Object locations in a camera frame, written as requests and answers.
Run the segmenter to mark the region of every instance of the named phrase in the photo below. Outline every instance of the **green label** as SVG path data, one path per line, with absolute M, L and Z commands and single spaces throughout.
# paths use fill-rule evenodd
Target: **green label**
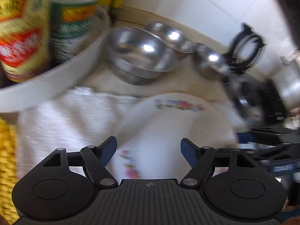
M 51 3 L 52 58 L 58 63 L 69 60 L 81 38 L 89 31 L 96 3 L 59 4 Z

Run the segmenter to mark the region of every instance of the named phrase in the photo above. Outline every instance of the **white towel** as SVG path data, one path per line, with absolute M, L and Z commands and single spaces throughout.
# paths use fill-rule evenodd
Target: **white towel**
M 76 88 L 20 113 L 16 149 L 18 178 L 56 148 L 78 152 L 88 145 L 98 146 L 116 134 L 125 112 L 140 100 Z M 83 174 L 82 168 L 70 169 Z

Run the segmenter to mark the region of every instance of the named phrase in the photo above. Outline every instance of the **yellow knitted cloth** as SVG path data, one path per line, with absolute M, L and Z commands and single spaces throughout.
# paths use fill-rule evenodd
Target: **yellow knitted cloth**
M 0 118 L 0 214 L 10 224 L 19 218 L 11 200 L 11 191 L 17 182 L 15 139 L 15 127 Z

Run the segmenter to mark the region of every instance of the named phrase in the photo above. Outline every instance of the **countertop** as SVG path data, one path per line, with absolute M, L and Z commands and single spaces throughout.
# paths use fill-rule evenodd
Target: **countertop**
M 118 26 L 132 26 L 143 28 L 143 25 L 117 21 Z M 210 47 L 220 52 L 220 44 L 207 37 L 200 37 L 197 42 L 209 44 Z M 186 57 L 180 62 L 178 68 L 162 75 L 156 82 L 144 86 L 130 85 L 117 78 L 107 67 L 104 56 L 100 57 L 99 64 L 77 86 L 91 87 L 95 92 L 109 92 L 116 95 L 152 96 L 168 92 L 181 92 L 194 95 L 206 101 L 228 100 L 221 82 L 210 81 L 201 77 L 193 66 L 192 58 Z M 0 117 L 10 124 L 17 123 L 18 113 L 1 114 Z

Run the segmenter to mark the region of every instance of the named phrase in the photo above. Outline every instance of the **circular pad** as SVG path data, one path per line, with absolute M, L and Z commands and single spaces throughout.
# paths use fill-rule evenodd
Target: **circular pad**
M 261 197 L 266 189 L 258 181 L 251 179 L 236 180 L 230 185 L 230 190 L 243 199 L 256 199 Z
M 33 193 L 45 200 L 57 199 L 65 195 L 69 186 L 61 180 L 48 179 L 37 183 L 33 188 Z

